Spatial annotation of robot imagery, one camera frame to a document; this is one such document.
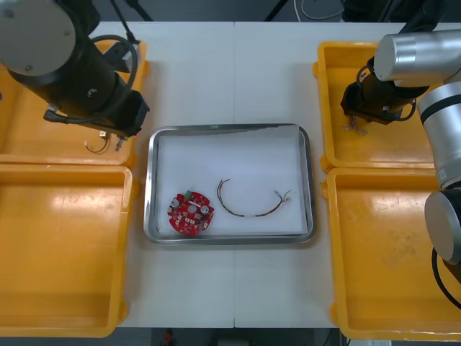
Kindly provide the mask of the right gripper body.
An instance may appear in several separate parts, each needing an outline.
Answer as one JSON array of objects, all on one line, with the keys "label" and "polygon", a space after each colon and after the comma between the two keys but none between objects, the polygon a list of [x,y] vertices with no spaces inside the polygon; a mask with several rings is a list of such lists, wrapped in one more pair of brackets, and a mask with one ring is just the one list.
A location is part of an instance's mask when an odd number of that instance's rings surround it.
[{"label": "right gripper body", "polygon": [[370,109],[362,96],[362,88],[354,82],[344,91],[341,107],[344,114],[349,117],[359,117],[364,120],[371,120]]}]

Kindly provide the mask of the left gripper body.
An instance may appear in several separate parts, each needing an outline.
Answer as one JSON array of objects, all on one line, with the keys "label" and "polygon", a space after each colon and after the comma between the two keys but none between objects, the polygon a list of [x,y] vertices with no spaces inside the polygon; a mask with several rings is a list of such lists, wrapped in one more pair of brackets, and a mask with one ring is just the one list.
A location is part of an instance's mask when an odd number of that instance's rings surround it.
[{"label": "left gripper body", "polygon": [[120,137],[136,136],[143,125],[147,113],[150,111],[142,94],[132,90],[120,106],[109,117],[108,132]]}]

